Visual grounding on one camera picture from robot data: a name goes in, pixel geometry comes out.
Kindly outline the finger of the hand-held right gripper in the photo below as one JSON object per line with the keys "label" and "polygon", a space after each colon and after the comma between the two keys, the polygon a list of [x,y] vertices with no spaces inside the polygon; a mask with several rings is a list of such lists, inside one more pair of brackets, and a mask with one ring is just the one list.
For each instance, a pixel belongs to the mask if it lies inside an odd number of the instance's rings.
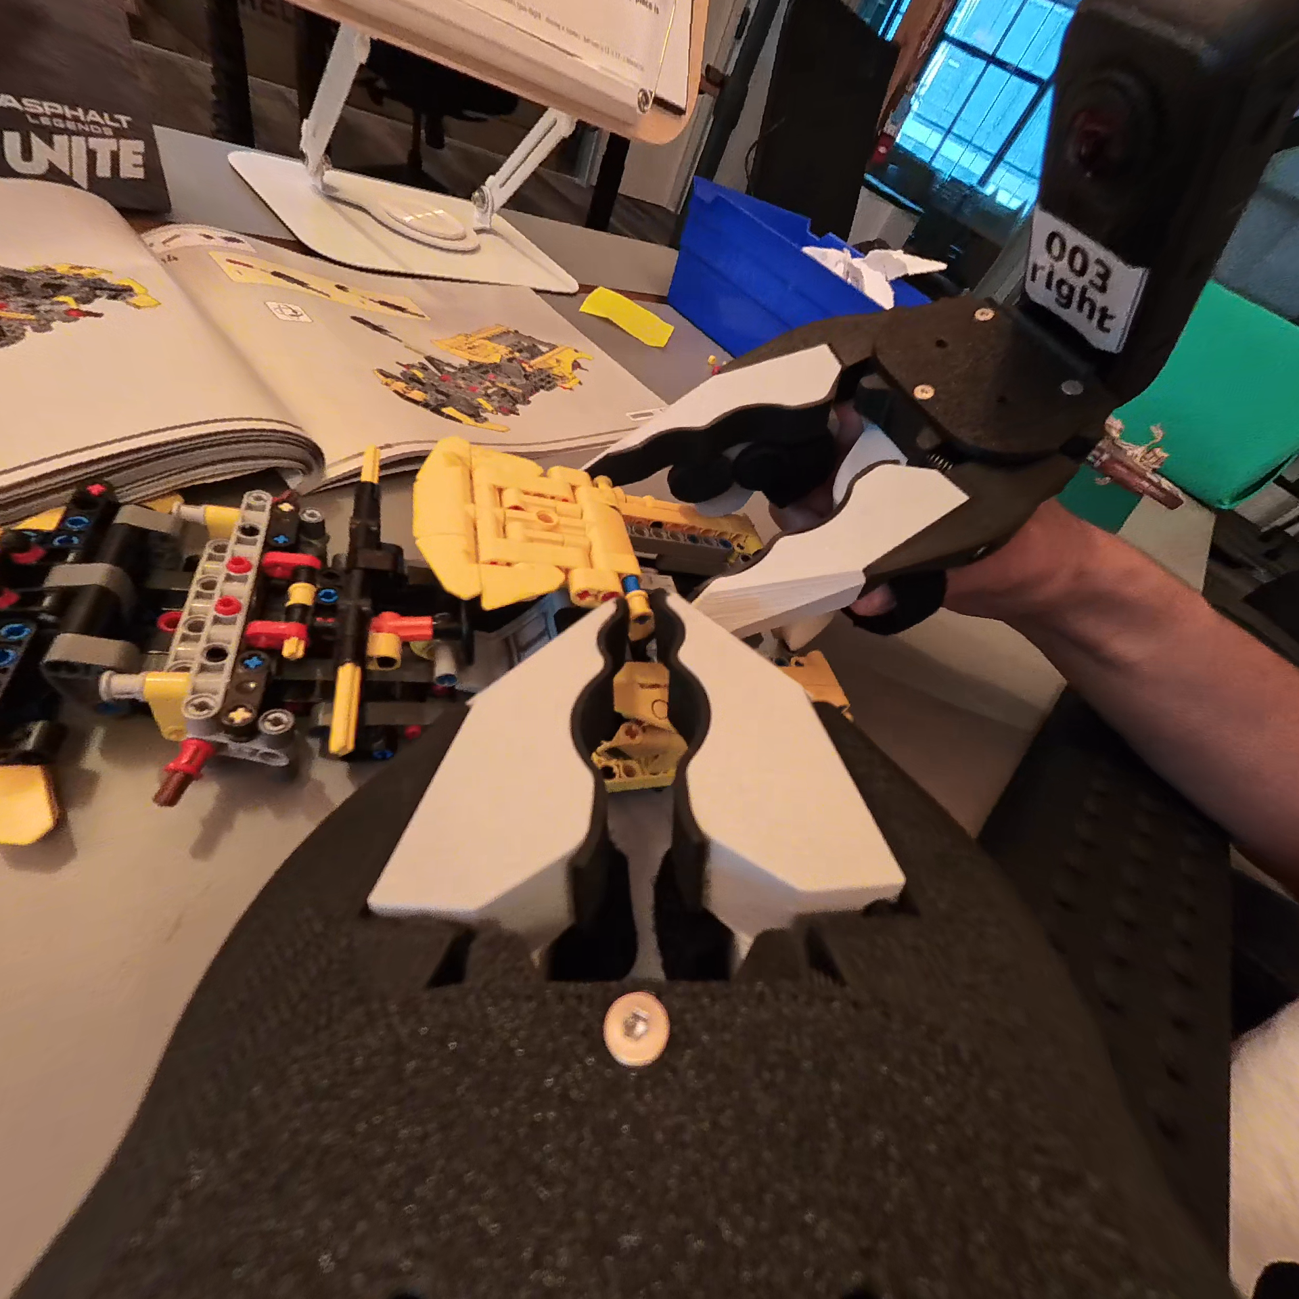
{"label": "finger of the hand-held right gripper", "polygon": [[827,520],[773,535],[754,560],[704,583],[692,607],[738,639],[771,633],[799,651],[858,599],[870,563],[966,501],[936,470],[868,466]]}
{"label": "finger of the hand-held right gripper", "polygon": [[604,449],[587,463],[587,475],[624,486],[740,444],[796,443],[822,427],[822,416],[803,412],[830,405],[839,375],[827,345],[725,370]]}

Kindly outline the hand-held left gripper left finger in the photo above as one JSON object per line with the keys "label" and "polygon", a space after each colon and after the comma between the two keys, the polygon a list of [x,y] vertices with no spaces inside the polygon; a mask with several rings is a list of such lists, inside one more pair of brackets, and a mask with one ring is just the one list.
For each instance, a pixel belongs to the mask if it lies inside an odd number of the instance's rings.
{"label": "hand-held left gripper left finger", "polygon": [[502,930],[575,924],[570,865],[595,820],[595,770],[573,738],[598,637],[624,605],[587,613],[480,692],[367,894],[381,917]]}

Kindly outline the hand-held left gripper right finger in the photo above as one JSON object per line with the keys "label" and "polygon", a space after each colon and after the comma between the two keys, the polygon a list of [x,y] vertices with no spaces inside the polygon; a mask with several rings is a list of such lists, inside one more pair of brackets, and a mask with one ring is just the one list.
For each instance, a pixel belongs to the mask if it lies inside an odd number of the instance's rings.
{"label": "hand-held left gripper right finger", "polygon": [[802,685],[680,596],[653,594],[669,716],[686,740],[664,866],[691,914],[752,939],[895,902],[904,876]]}

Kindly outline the yellow toy brick car model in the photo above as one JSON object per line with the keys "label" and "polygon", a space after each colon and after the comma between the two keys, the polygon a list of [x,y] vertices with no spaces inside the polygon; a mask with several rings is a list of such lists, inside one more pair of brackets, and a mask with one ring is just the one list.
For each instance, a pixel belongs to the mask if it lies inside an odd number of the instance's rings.
{"label": "yellow toy brick car model", "polygon": [[[383,542],[378,452],[353,486],[346,543],[293,492],[234,508],[128,503],[106,481],[2,529],[2,846],[60,820],[66,715],[149,716],[173,755],[174,806],[217,760],[285,770],[323,757],[384,761],[440,701],[465,699],[584,613],[757,557],[742,514],[629,495],[606,478],[448,438],[411,487],[421,563]],[[609,792],[670,786],[686,740],[669,722],[652,637],[630,644],[592,743]]]}

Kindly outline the person's right forearm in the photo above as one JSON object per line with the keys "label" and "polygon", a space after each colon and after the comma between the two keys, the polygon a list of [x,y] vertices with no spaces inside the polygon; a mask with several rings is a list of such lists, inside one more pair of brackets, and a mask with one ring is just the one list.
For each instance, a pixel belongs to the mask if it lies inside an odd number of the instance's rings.
{"label": "person's right forearm", "polygon": [[1035,631],[1046,658],[1289,890],[1297,863],[1297,673],[1141,551],[1080,535]]}

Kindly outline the person's right hand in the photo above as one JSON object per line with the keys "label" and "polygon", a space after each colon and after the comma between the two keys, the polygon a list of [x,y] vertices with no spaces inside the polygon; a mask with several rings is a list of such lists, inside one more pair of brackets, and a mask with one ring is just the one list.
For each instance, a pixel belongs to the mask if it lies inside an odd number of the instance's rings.
{"label": "person's right hand", "polygon": [[950,613],[1029,628],[1059,614],[1076,593],[1093,528],[1048,501],[998,549],[946,576]]}

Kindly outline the yellow paper piece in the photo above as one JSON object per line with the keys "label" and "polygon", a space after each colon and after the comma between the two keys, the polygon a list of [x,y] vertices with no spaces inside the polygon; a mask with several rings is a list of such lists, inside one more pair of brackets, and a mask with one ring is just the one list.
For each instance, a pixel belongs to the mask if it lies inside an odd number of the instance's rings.
{"label": "yellow paper piece", "polygon": [[653,350],[664,348],[674,327],[641,302],[626,297],[607,286],[593,288],[581,302],[578,311],[584,316],[604,320],[618,331],[635,339],[643,347]]}

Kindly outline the blue storage bin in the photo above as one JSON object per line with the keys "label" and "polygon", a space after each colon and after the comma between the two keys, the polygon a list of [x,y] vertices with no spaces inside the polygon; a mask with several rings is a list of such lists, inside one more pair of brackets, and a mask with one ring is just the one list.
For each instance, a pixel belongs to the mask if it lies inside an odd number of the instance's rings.
{"label": "blue storage bin", "polygon": [[[734,358],[808,324],[882,313],[803,246],[850,249],[836,235],[813,235],[805,217],[695,177],[669,307]],[[895,307],[927,302],[916,277],[893,282]]]}

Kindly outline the white crumpled paper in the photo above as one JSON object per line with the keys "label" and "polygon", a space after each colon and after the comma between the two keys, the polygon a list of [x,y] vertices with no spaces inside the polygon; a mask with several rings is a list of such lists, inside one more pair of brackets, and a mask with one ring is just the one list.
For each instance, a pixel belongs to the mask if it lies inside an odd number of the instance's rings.
{"label": "white crumpled paper", "polygon": [[803,246],[800,251],[882,311],[895,307],[893,282],[947,268],[944,262],[895,249],[859,252],[854,249]]}

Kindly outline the large paned window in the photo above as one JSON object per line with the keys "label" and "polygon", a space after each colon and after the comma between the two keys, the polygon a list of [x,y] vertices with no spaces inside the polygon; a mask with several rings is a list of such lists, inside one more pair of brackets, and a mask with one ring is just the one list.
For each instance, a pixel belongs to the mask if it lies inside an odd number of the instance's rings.
{"label": "large paned window", "polygon": [[1076,3],[958,2],[918,76],[899,155],[1004,212],[1035,198],[1052,78]]}

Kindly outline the black dimpled chair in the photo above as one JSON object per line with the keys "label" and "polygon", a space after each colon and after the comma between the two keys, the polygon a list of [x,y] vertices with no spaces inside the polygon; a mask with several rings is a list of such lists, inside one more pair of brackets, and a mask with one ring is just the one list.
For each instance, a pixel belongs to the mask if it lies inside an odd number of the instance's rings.
{"label": "black dimpled chair", "polygon": [[1229,1061],[1295,1004],[1295,903],[1229,863],[1226,832],[1065,690],[978,845],[1042,933],[1042,1081],[1066,1151],[1141,1261],[1226,1296]]}

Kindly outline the open instruction booklet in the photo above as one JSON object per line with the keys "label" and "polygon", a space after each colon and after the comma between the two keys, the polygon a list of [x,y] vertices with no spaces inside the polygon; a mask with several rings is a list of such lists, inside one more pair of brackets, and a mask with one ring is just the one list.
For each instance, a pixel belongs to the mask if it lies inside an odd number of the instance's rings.
{"label": "open instruction booklet", "polygon": [[1,186],[4,525],[276,472],[309,491],[446,435],[578,466],[663,401],[525,286],[398,279],[200,225],[138,235],[80,189]]}

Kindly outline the toy car set box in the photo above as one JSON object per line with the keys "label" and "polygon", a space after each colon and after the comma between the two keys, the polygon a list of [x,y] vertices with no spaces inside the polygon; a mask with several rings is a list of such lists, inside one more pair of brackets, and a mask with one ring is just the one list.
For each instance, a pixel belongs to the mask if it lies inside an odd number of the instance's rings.
{"label": "toy car set box", "polygon": [[151,102],[120,3],[1,3],[1,175],[169,211]]}

